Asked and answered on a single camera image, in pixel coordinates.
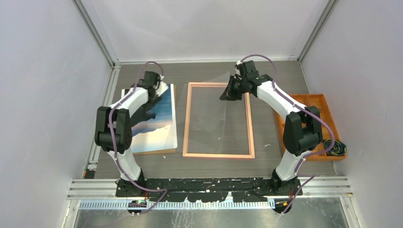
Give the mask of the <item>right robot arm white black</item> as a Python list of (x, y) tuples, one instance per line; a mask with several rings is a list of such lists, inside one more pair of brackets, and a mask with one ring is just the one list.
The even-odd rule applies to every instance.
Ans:
[(267, 103), (285, 122), (282, 136), (285, 152), (270, 180), (273, 192), (283, 195), (296, 184), (303, 160), (323, 139), (319, 109), (303, 105), (284, 93), (273, 78), (258, 72), (252, 60), (238, 61), (235, 69), (220, 100), (236, 101), (246, 93), (252, 94)]

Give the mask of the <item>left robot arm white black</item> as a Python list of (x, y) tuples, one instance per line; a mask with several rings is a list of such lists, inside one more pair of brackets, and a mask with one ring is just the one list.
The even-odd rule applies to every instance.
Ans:
[(142, 196), (146, 188), (144, 173), (131, 152), (132, 117), (136, 123), (150, 119), (147, 112), (160, 101), (168, 89), (164, 76), (146, 71), (138, 83), (132, 85), (119, 101), (101, 106), (96, 112), (95, 144), (107, 152), (120, 173), (118, 186), (127, 187), (135, 197)]

